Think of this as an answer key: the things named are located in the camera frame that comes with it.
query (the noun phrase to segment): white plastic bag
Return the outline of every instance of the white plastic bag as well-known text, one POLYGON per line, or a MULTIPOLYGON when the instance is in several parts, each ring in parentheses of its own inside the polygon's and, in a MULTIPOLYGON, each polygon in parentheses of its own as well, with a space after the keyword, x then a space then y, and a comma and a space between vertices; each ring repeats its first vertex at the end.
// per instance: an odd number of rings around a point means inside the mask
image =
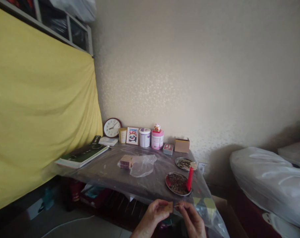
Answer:
POLYGON ((238 185, 256 205, 300 227, 300 169, 254 147, 233 152, 230 165, 238 185))
POLYGON ((145 177, 153 172, 153 165, 157 158, 155 155, 133 156, 134 163, 130 175, 136 178, 145 177))
POLYGON ((300 142, 278 149, 278 154, 300 167, 300 142))
POLYGON ((96 4, 94 0, 50 0, 55 8, 68 12, 84 22, 95 21, 96 4))

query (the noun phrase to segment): textured wallpaper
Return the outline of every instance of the textured wallpaper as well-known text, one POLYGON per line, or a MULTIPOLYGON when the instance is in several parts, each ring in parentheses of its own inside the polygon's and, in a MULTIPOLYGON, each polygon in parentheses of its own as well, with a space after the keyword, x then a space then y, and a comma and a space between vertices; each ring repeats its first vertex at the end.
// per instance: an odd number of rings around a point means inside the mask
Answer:
POLYGON ((300 0, 96 1, 103 121, 187 136, 208 182, 232 151, 300 140, 300 0))

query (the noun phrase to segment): red candle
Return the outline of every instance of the red candle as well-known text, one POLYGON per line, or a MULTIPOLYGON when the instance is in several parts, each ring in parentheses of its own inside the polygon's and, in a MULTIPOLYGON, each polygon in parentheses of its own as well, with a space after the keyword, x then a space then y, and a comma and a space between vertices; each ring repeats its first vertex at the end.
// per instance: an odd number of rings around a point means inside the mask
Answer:
POLYGON ((192 167, 190 167, 189 178, 188 178, 187 184, 186 184, 186 188, 188 191, 191 191, 193 172, 194 172, 194 169, 192 167))

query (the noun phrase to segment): human hand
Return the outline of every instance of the human hand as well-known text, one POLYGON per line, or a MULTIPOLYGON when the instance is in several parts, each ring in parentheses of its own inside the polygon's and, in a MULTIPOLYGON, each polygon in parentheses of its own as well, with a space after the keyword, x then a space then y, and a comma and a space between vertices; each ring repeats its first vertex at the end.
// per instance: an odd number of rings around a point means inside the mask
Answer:
POLYGON ((168 205, 168 202, 161 199, 151 203, 130 238, 150 238, 157 224, 170 215, 168 211, 164 210, 166 205, 168 205))
POLYGON ((204 221, 193 205, 187 202, 179 202, 178 205, 175 209, 183 216, 189 237, 206 238, 204 221))

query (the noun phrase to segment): cable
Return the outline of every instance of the cable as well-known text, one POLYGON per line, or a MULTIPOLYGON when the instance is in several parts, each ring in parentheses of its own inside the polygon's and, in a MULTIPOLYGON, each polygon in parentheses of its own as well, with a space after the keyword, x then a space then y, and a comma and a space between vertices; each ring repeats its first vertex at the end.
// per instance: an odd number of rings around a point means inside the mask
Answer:
POLYGON ((50 234, 52 231, 54 231, 55 229, 59 228, 60 226, 64 226, 64 225, 66 225, 66 224, 68 224, 68 223, 72 223, 72 222, 78 221, 78 220, 86 220, 86 219, 92 218, 92 217, 94 217, 94 216, 95 216, 95 215, 90 216, 90 217, 87 217, 87 218, 78 218, 78 219, 75 219, 75 220, 72 220, 72 221, 68 221, 68 222, 66 222, 66 223, 63 223, 63 224, 61 224, 61 225, 58 225, 58 226, 54 227, 52 230, 50 230, 48 233, 46 233, 44 236, 42 236, 41 238, 46 237, 48 234, 50 234))

